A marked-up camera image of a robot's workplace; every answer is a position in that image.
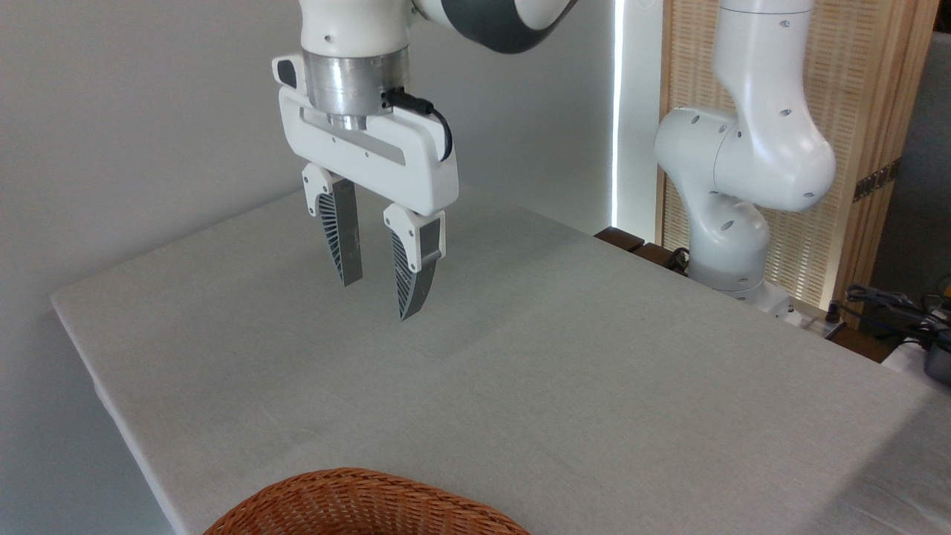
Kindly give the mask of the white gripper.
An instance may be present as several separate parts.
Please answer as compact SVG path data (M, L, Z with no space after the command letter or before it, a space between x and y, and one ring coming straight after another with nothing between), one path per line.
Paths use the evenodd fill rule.
M446 255L441 210L461 190L456 156L442 159L443 125L395 108L368 118L363 131L346 131L311 105L302 55L274 58L272 72L281 84L285 137L292 152L309 162L302 170L307 210L319 220L346 287L363 278L354 183L394 202L383 217L391 233L398 311L401 320L408 319L422 309L438 260Z

